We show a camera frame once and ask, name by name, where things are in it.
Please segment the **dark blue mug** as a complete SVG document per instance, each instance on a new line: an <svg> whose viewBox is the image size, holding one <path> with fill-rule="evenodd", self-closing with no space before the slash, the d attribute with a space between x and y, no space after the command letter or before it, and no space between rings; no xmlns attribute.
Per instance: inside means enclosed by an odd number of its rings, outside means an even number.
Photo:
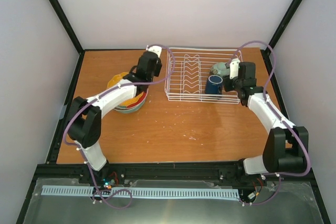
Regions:
<svg viewBox="0 0 336 224"><path fill-rule="evenodd" d="M211 98L220 99L222 97L223 78L218 75L210 75L206 81L205 94Z"/></svg>

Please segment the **green floral small bowl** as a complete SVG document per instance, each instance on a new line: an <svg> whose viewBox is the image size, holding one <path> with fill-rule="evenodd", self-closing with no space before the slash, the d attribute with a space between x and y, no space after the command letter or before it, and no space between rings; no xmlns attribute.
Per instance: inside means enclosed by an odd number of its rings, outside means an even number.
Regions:
<svg viewBox="0 0 336 224"><path fill-rule="evenodd" d="M230 68L226 62L218 62L211 66L210 75L216 75L220 77L230 75Z"/></svg>

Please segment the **yellow polka dot plate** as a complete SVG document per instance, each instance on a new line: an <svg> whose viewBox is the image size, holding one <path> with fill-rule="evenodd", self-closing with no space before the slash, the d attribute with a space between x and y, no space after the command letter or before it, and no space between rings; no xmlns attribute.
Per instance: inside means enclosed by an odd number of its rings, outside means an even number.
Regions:
<svg viewBox="0 0 336 224"><path fill-rule="evenodd" d="M117 84L124 76L126 76L128 72L122 72L120 74L117 74L113 76L113 78L108 82L107 88L111 88L115 84Z"/></svg>

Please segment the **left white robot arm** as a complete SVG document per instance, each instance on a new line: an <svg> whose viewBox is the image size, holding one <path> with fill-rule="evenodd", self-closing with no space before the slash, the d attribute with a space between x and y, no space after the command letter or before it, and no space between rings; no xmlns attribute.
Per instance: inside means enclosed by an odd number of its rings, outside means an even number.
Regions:
<svg viewBox="0 0 336 224"><path fill-rule="evenodd" d="M68 135L73 140L72 143L65 143L77 147L85 162L91 166L90 176L97 183L104 183L109 177L109 170L104 167L108 161L99 144L101 121L123 102L147 93L153 78L160 74L161 52L159 46L149 47L139 58L138 64L112 87L92 97L76 97L72 101L63 139L66 140Z"/></svg>

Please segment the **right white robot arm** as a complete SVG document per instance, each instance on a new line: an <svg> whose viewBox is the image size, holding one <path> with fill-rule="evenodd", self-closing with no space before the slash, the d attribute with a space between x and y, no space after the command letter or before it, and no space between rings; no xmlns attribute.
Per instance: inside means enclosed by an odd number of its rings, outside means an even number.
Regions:
<svg viewBox="0 0 336 224"><path fill-rule="evenodd" d="M257 85L253 62L234 59L226 67L225 91L236 91L241 104L256 115L268 133L262 155L243 159L245 174L307 175L311 169L307 129L287 119L266 89Z"/></svg>

